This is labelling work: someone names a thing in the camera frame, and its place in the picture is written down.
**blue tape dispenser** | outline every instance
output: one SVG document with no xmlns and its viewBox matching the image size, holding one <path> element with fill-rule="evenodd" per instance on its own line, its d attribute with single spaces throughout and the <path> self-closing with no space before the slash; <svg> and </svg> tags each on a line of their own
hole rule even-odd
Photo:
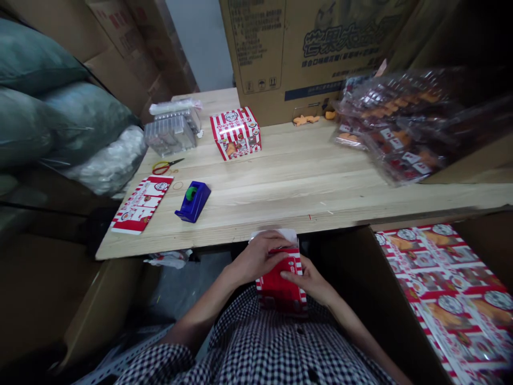
<svg viewBox="0 0 513 385">
<path fill-rule="evenodd" d="M 175 214 L 183 221 L 196 223 L 210 193 L 211 190 L 206 184 L 193 181 L 185 192 L 182 208 L 176 210 Z"/>
</svg>

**floor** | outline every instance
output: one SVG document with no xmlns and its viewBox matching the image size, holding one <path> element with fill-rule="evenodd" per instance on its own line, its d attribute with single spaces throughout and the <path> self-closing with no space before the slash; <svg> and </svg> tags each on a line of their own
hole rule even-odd
<svg viewBox="0 0 513 385">
<path fill-rule="evenodd" d="M 178 320 L 212 285 L 231 263 L 229 251 L 204 254 L 199 262 L 187 262 L 182 269 L 163 267 L 159 284 L 150 299 L 151 312 L 159 318 Z M 196 356 L 206 354 L 210 334 Z"/>
</svg>

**checkered shirt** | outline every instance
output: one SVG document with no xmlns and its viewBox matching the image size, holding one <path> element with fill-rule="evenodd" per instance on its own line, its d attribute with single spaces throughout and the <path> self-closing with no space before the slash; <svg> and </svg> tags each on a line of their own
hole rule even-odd
<svg viewBox="0 0 513 385">
<path fill-rule="evenodd" d="M 308 297 L 308 319 L 261 310 L 255 287 L 219 317 L 199 362 L 182 345 L 141 353 L 116 384 L 391 384 L 393 380 L 339 332 Z"/>
</svg>

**wall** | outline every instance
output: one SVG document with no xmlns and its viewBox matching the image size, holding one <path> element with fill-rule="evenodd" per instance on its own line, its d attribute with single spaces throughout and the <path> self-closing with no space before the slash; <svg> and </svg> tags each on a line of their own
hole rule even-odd
<svg viewBox="0 0 513 385">
<path fill-rule="evenodd" d="M 233 70 L 217 0 L 166 0 L 201 91 L 232 87 Z"/>
</svg>

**wooden tabletop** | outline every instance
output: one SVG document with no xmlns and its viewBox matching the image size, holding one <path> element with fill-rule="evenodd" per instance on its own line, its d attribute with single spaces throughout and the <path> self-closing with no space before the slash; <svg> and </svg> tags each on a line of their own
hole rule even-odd
<svg viewBox="0 0 513 385">
<path fill-rule="evenodd" d="M 171 188 L 144 232 L 127 235 L 109 230 L 97 259 L 244 241 L 264 228 L 292 228 L 300 234 L 405 215 L 491 209 L 513 203 L 513 184 L 392 188 L 365 153 L 330 141 L 336 125 L 324 118 L 300 127 L 292 123 L 261 127 L 261 152 L 223 161 L 214 144 L 209 116 L 240 107 L 237 90 L 192 96 L 203 102 L 200 117 L 205 135 L 197 148 L 165 158 L 185 160 L 172 167 L 180 171 L 174 174 Z M 148 150 L 129 195 L 161 160 Z M 174 213 L 192 181 L 204 182 L 212 190 L 195 224 Z M 180 189 L 172 189 L 181 184 Z"/>
</svg>

